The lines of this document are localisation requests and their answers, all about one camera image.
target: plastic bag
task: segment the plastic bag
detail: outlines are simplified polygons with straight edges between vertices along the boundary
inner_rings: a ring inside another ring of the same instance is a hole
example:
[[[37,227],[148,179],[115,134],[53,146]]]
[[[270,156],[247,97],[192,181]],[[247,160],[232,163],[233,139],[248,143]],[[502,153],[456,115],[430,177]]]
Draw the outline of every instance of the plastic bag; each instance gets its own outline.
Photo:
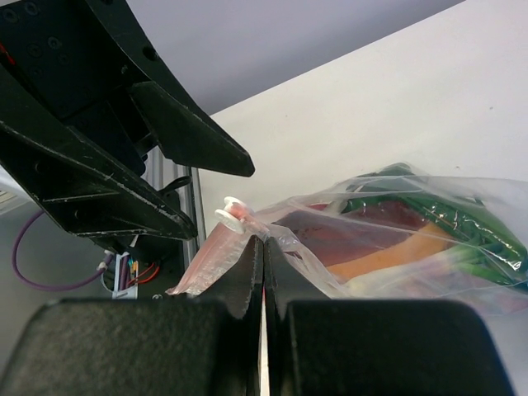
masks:
[[[523,182],[416,176],[396,164],[256,214],[231,204],[243,233],[219,224],[170,292],[205,290],[256,234],[276,238],[333,298],[451,298],[507,314],[528,308],[527,197]]]

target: white surface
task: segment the white surface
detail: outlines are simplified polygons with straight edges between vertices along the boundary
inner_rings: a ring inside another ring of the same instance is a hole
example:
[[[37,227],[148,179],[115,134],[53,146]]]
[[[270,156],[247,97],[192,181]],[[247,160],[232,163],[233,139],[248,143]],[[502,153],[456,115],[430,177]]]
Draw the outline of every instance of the white surface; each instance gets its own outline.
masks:
[[[29,200],[30,197],[26,194],[22,187],[20,187],[7,173],[3,167],[0,167],[0,191],[8,191],[24,200]]]
[[[17,207],[24,205],[26,202],[27,200],[23,200],[11,192],[0,190],[0,216],[6,214],[10,210],[14,210]]]
[[[527,29],[526,0],[466,0],[216,114],[257,171],[200,172],[208,230],[224,196],[258,210],[399,161],[528,181]],[[527,314],[488,326],[526,394]]]

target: red wire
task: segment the red wire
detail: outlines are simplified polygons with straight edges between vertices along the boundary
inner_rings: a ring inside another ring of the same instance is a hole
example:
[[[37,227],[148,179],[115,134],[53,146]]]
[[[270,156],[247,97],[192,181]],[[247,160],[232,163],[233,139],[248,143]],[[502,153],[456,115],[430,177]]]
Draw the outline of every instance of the red wire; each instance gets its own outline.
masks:
[[[150,282],[152,279],[154,279],[156,277],[158,272],[159,272],[159,266],[156,267],[156,271],[154,271],[154,273],[151,276],[149,276],[147,279],[142,279],[142,280],[138,281],[138,285],[142,285],[143,283]]]
[[[134,279],[131,279],[131,280],[129,281],[129,285],[132,285],[132,284],[133,284],[134,282],[136,282],[141,276],[145,275],[147,272],[149,272],[150,270],[152,270],[153,267],[154,267],[154,263],[152,263],[152,264],[150,265],[149,268],[147,268],[145,271],[141,272],[141,273],[140,273],[139,275],[137,275]]]
[[[17,63],[15,62],[15,59],[13,59],[13,58],[11,57],[11,55],[7,52],[6,48],[2,45],[2,43],[0,43],[0,54],[4,54],[4,55],[6,55],[7,60],[9,61],[9,63],[10,63],[12,66],[14,66],[15,64],[17,64]]]

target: white plastic clip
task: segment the white plastic clip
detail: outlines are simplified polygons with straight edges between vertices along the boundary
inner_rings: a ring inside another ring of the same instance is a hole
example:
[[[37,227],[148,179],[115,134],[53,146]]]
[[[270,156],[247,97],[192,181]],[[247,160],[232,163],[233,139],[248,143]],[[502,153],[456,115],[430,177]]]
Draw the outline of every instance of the white plastic clip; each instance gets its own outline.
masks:
[[[135,248],[135,244],[138,242],[139,235],[136,235],[134,239],[132,239],[132,242],[130,243],[131,248]]]
[[[237,219],[235,216],[229,213],[231,208],[233,207],[233,204],[238,204],[242,206],[245,210],[247,210],[249,213],[253,213],[253,211],[244,204],[241,200],[238,200],[237,198],[233,198],[232,196],[226,196],[224,198],[225,207],[223,209],[217,209],[214,211],[214,216],[219,220],[220,223],[225,225],[228,229],[231,231],[234,231],[235,233],[245,233],[246,227],[243,224],[243,220]]]

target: screw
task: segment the screw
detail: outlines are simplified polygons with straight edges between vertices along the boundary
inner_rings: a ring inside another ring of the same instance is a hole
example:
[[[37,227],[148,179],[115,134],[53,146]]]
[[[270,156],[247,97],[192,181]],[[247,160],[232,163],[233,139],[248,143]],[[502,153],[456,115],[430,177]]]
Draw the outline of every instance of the screw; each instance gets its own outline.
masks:
[[[63,43],[57,37],[51,36],[48,38],[48,45],[52,50],[58,50],[63,46]]]
[[[39,8],[33,2],[24,3],[24,9],[32,17],[34,17],[35,15],[39,15]]]
[[[39,173],[40,175],[45,175],[46,173],[50,172],[50,167],[48,164],[39,161],[35,163],[35,172]]]
[[[73,215],[75,216],[75,219],[77,219],[77,220],[85,220],[85,219],[87,219],[87,213],[85,211],[83,211],[83,210],[77,209],[77,210],[75,210],[73,212]]]
[[[16,23],[18,22],[18,15],[16,12],[14,12],[11,8],[6,8],[2,12],[3,19],[10,23]]]
[[[57,61],[65,66],[66,64],[69,64],[69,57],[66,54],[59,54]]]
[[[42,49],[37,44],[29,44],[27,46],[27,53],[33,58],[40,58],[42,56]]]
[[[145,58],[152,60],[153,62],[159,59],[158,53],[151,46],[143,47],[143,55]]]

